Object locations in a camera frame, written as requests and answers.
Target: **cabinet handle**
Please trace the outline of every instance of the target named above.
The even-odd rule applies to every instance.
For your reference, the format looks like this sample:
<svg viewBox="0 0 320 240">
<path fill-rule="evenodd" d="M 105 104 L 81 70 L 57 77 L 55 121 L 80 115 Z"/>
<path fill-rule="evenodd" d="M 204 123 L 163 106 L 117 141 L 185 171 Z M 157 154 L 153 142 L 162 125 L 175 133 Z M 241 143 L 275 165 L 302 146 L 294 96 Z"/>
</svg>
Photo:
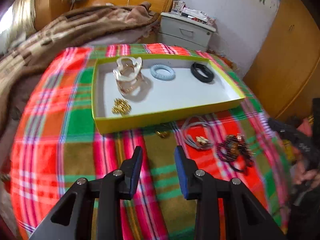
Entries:
<svg viewBox="0 0 320 240">
<path fill-rule="evenodd" d="M 290 25 L 289 32 L 292 32 L 294 30 L 294 25 Z"/>
<path fill-rule="evenodd" d="M 179 28 L 180 31 L 186 31 L 186 32 L 190 32 L 190 33 L 193 33 L 193 31 L 188 31 L 188 30 L 185 30 L 185 29 L 182 29 L 182 28 Z"/>
</svg>

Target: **light blue hair tie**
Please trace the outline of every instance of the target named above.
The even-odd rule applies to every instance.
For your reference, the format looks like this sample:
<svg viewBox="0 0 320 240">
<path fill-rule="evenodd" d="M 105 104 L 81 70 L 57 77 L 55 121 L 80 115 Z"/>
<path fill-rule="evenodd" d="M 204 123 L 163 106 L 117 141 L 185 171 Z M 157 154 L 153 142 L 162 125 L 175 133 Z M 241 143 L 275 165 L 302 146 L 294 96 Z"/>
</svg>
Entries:
<svg viewBox="0 0 320 240">
<path fill-rule="evenodd" d="M 157 73 L 158 69 L 164 69 L 164 70 L 168 71 L 169 75 L 163 75 L 163 74 Z M 168 67 L 168 66 L 162 65 L 162 64 L 155 64 L 155 65 L 151 66 L 150 73 L 154 78 L 159 79 L 159 80 L 163 80 L 163 81 L 173 80 L 176 77 L 176 73 L 171 67 Z"/>
</svg>

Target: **white nightstand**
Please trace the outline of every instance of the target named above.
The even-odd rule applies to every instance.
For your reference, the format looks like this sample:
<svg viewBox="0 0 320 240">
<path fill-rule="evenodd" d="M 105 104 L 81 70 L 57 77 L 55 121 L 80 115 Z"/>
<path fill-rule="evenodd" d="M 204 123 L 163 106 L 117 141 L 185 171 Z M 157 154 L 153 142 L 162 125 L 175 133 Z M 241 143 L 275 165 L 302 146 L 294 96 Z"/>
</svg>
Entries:
<svg viewBox="0 0 320 240">
<path fill-rule="evenodd" d="M 206 51 L 214 27 L 170 13 L 161 13 L 158 42 L 169 46 Z"/>
</svg>

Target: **checkered fabric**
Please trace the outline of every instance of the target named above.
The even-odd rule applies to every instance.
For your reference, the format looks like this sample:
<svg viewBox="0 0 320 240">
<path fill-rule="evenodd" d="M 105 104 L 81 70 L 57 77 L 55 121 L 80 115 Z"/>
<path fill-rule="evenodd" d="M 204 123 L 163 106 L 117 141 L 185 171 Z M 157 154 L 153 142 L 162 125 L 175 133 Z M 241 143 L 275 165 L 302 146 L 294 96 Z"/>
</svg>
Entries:
<svg viewBox="0 0 320 240">
<path fill-rule="evenodd" d="M 216 143 L 228 134 L 243 134 L 255 153 L 255 165 L 248 175 L 236 173 L 221 162 L 215 147 L 199 152 L 186 145 L 180 131 L 184 120 L 168 123 L 172 129 L 168 138 L 156 135 L 154 126 L 106 135 L 97 132 L 91 112 L 95 60 L 137 53 L 205 57 L 230 75 L 247 98 L 237 108 L 204 115 L 212 126 L 206 134 L 201 127 L 189 133 Z M 184 200 L 181 194 L 173 157 L 177 145 L 215 178 L 240 178 L 285 230 L 288 214 L 282 207 L 290 186 L 289 165 L 281 141 L 265 125 L 266 118 L 252 92 L 216 56 L 159 43 L 67 48 L 53 60 L 33 91 L 15 137 L 11 194 L 21 235 L 23 239 L 30 236 L 77 178 L 102 178 L 141 146 L 143 163 L 137 193 L 133 200 L 121 202 L 124 240 L 193 239 L 196 202 Z M 224 222 L 221 232 L 221 239 L 225 239 Z"/>
</svg>

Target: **shallow cardboard tray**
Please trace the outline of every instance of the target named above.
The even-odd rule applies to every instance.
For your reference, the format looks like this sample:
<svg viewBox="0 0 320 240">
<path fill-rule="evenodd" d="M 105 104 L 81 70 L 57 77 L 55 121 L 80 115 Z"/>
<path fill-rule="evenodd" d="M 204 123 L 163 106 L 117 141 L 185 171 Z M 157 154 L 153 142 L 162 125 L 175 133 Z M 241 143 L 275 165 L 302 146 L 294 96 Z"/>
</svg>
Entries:
<svg viewBox="0 0 320 240">
<path fill-rule="evenodd" d="M 208 114 L 234 108 L 245 95 L 214 62 L 206 58 L 136 54 L 142 58 L 142 74 L 145 82 L 130 95 L 122 96 L 113 76 L 118 57 L 98 59 L 92 78 L 92 116 L 101 134 L 144 127 L 186 118 L 195 114 Z M 196 79 L 190 66 L 199 62 L 214 72 L 210 83 Z M 155 79 L 150 73 L 154 64 L 172 67 L 176 78 L 172 81 Z M 132 109 L 128 115 L 113 114 L 115 98 L 125 98 Z"/>
</svg>

